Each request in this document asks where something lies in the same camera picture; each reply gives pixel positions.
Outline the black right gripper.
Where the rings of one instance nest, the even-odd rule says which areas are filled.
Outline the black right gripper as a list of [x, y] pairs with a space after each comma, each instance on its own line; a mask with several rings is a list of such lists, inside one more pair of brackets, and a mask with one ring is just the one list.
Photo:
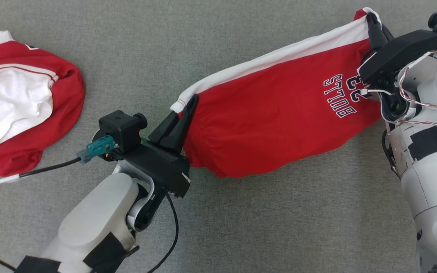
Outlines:
[[393, 88], [401, 70], [425, 53], [437, 51], [437, 31], [416, 30], [394, 38], [378, 16], [366, 16], [373, 53], [359, 67], [363, 83], [373, 88]]

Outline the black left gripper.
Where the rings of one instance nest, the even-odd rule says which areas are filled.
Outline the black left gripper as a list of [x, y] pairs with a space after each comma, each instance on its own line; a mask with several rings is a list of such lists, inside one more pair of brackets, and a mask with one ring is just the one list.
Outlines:
[[196, 107], [199, 96], [194, 94], [181, 112], [181, 116], [171, 111], [170, 114], [139, 145], [128, 152], [121, 153], [117, 148], [107, 153], [107, 159], [116, 161], [116, 172], [125, 173], [139, 181], [153, 184], [175, 196], [184, 198], [190, 188], [189, 163], [180, 154]]

